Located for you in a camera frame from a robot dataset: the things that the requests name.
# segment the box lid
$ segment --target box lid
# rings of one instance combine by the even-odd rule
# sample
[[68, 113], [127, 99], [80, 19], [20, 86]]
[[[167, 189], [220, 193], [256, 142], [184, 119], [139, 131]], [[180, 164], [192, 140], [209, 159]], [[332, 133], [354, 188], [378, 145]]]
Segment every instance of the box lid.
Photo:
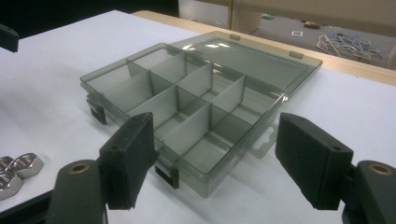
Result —
[[296, 51], [276, 48], [239, 35], [212, 32], [172, 44], [279, 88], [287, 99], [322, 64]]

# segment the clear plastic box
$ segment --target clear plastic box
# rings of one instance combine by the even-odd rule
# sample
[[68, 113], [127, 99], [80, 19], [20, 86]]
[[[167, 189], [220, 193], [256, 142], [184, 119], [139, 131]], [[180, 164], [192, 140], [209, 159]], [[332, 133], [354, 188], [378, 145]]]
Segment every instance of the clear plastic box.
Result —
[[[208, 197], [247, 151], [264, 156], [276, 139], [277, 109], [321, 61], [224, 33], [174, 46], [159, 44], [89, 73], [81, 86], [103, 123], [152, 112], [157, 173]], [[268, 127], [270, 141], [261, 143]]]

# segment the hex nut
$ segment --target hex nut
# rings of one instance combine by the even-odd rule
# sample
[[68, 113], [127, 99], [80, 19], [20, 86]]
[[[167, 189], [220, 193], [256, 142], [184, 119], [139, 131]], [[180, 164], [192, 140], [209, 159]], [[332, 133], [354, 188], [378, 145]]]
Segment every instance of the hex nut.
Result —
[[0, 173], [6, 171], [13, 161], [14, 159], [8, 156], [0, 158]]
[[0, 173], [0, 201], [18, 193], [23, 185], [23, 180], [11, 171]]
[[9, 170], [14, 172], [21, 179], [27, 179], [37, 175], [43, 166], [44, 162], [40, 160], [36, 154], [27, 153], [19, 156], [15, 161], [13, 161], [9, 165]]

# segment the white table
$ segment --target white table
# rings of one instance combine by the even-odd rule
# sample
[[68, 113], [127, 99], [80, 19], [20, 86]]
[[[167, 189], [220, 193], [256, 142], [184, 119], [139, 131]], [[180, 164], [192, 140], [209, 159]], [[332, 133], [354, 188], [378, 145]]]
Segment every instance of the white table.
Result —
[[[53, 188], [63, 166], [97, 159], [118, 129], [101, 125], [86, 104], [79, 78], [157, 43], [195, 32], [117, 11], [0, 49], [0, 157], [34, 152], [45, 163], [0, 212]], [[396, 166], [396, 88], [321, 68], [281, 111], [310, 119], [355, 151], [353, 163]], [[136, 209], [108, 211], [110, 223], [342, 223], [341, 212], [312, 208], [275, 157], [247, 154], [208, 198], [184, 183], [174, 190], [151, 169]]]

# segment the brass insert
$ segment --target brass insert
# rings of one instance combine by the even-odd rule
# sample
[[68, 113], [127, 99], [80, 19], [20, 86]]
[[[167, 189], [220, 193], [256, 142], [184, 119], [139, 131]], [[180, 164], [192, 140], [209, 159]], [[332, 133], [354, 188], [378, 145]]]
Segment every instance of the brass insert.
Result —
[[372, 163], [369, 165], [370, 169], [379, 175], [393, 175], [392, 171], [388, 168], [388, 166]]
[[69, 173], [72, 174], [72, 175], [77, 175], [77, 174], [84, 173], [88, 169], [90, 169], [90, 165], [89, 164], [80, 163], [80, 164], [77, 164], [77, 165], [73, 166], [70, 169]]

